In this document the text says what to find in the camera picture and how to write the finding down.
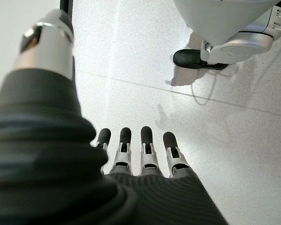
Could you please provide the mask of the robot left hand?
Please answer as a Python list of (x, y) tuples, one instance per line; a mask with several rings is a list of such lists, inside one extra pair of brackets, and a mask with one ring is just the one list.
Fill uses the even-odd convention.
[(152, 131), (141, 130), (141, 172), (131, 171), (123, 128), (103, 173), (110, 130), (81, 115), (74, 32), (55, 9), (27, 30), (0, 89), (0, 225), (224, 225), (172, 132), (163, 135), (170, 177), (160, 171)]

